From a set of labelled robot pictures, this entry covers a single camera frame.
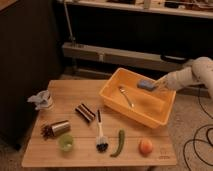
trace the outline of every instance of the green pepper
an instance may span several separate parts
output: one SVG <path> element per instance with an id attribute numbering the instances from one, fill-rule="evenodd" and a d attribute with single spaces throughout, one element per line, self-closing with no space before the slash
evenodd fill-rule
<path id="1" fill-rule="evenodd" d="M 115 153 L 110 155 L 110 157 L 117 157 L 121 153 L 121 151 L 123 149 L 123 146 L 124 146 L 124 140 L 125 140 L 125 132 L 124 132 L 124 130 L 121 129 L 119 131 L 118 137 L 119 137 L 118 148 L 117 148 Z"/>

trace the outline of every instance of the orange bin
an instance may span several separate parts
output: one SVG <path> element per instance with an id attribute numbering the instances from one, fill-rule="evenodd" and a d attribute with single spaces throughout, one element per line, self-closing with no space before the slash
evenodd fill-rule
<path id="1" fill-rule="evenodd" d="M 147 91 L 137 87 L 141 80 L 154 81 L 124 68 L 118 68 L 100 91 L 104 104 L 121 114 L 134 119 L 150 128 L 166 125 L 174 103 L 175 91 Z M 123 86 L 127 97 L 134 104 L 130 107 L 119 91 Z"/>

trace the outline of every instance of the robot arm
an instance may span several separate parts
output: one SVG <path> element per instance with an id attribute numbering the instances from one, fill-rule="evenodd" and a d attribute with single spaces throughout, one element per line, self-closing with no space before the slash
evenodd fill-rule
<path id="1" fill-rule="evenodd" d="M 157 87 L 169 90 L 180 90 L 198 84 L 204 84 L 213 99 L 213 61 L 208 57 L 197 58 L 191 66 L 170 72 L 154 83 Z"/>

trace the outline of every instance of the gray floor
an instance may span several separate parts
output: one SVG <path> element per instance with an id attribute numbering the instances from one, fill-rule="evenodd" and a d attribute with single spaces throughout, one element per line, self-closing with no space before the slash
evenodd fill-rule
<path id="1" fill-rule="evenodd" d="M 63 76 L 62 79 L 73 79 L 70 76 Z M 213 116 L 213 101 L 207 98 L 201 98 L 201 102 L 204 108 Z M 174 171 L 181 171 L 187 170 L 186 164 L 183 160 L 183 146 L 184 143 L 193 138 L 193 135 L 199 127 L 205 124 L 213 124 L 213 120 L 210 119 L 201 109 L 198 98 L 195 96 L 189 95 L 182 95 L 177 94 L 175 98 L 175 103 L 169 118 L 168 122 L 168 131 L 175 149 L 175 153 L 177 156 L 178 164 L 176 166 L 158 166 L 155 167 L 153 170 L 156 171 L 167 171 L 167 170 L 174 170 Z M 202 130 L 198 137 L 200 139 L 205 138 L 205 131 L 206 129 Z M 97 170 L 97 171 L 143 171 L 147 170 L 147 167 L 134 167 L 134 168 L 22 168 L 21 161 L 24 155 L 24 151 L 26 148 L 26 144 L 29 140 L 29 133 L 25 137 L 25 143 L 23 148 L 20 151 L 14 151 L 6 144 L 0 141 L 0 171 L 56 171 L 56 170 L 69 170 L 69 171 L 81 171 L 81 170 Z M 213 164 L 213 148 L 197 143 L 197 151 L 201 156 L 208 161 L 209 163 Z M 196 156 L 192 148 L 192 144 L 189 144 L 186 148 L 186 156 L 190 168 L 192 170 L 198 171 L 210 171 L 213 170 L 213 167 L 210 167 L 203 162 L 201 162 Z"/>

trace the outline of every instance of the green cup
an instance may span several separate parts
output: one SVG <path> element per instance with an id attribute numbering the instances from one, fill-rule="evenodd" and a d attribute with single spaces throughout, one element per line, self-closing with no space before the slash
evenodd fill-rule
<path id="1" fill-rule="evenodd" d="M 73 137 L 68 133 L 62 134 L 58 139 L 58 145 L 62 151 L 70 151 L 73 147 Z"/>

